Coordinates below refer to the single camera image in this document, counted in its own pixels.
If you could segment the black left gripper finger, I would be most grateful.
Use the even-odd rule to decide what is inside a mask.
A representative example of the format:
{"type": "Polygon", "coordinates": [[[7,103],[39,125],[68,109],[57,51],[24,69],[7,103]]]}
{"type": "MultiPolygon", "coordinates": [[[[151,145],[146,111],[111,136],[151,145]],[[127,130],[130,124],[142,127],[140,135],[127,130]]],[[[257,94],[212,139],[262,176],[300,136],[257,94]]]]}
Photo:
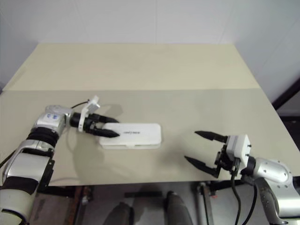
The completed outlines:
{"type": "Polygon", "coordinates": [[[94,135],[100,136],[100,137],[107,137],[107,138],[115,138],[120,136],[117,132],[109,129],[99,129],[95,128],[94,129],[94,135]]]}
{"type": "Polygon", "coordinates": [[[101,123],[119,123],[118,120],[111,118],[111,117],[103,116],[103,115],[99,115],[99,122],[101,122],[101,123]]]}

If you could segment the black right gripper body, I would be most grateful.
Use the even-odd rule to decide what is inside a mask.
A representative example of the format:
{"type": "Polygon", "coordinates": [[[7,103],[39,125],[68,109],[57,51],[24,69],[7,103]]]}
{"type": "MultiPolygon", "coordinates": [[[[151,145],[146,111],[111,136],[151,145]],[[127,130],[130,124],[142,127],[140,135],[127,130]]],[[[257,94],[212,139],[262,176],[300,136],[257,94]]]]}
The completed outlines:
{"type": "Polygon", "coordinates": [[[226,152],[227,145],[223,145],[221,151],[217,153],[214,164],[217,166],[215,175],[219,175],[221,169],[228,171],[231,175],[236,174],[237,168],[239,167],[238,160],[235,158],[230,159],[226,152]]]}

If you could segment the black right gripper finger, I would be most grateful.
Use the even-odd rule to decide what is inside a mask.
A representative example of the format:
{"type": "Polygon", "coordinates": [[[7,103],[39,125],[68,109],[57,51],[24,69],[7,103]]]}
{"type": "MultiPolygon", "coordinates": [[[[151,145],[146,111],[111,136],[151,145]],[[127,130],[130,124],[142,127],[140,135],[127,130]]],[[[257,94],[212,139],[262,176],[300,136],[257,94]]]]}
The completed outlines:
{"type": "Polygon", "coordinates": [[[210,141],[215,140],[215,141],[218,141],[221,143],[226,143],[227,139],[228,139],[228,136],[223,136],[223,135],[211,132],[211,131],[195,131],[195,134],[197,134],[205,139],[208,139],[210,141]]]}
{"type": "Polygon", "coordinates": [[[205,172],[215,178],[218,178],[220,170],[217,167],[215,168],[208,167],[204,162],[188,156],[184,156],[184,158],[198,170],[205,172]]]}

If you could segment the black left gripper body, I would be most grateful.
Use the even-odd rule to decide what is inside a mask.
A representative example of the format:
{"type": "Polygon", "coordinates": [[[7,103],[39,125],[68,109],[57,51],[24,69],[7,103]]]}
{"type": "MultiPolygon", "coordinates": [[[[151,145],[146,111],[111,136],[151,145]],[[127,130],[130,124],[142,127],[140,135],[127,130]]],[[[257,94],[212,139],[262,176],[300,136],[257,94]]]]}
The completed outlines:
{"type": "Polygon", "coordinates": [[[105,132],[102,129],[99,129],[96,127],[97,123],[105,123],[106,119],[104,116],[98,115],[98,114],[90,114],[88,117],[84,120],[84,126],[83,130],[92,135],[104,135],[105,132]]]}

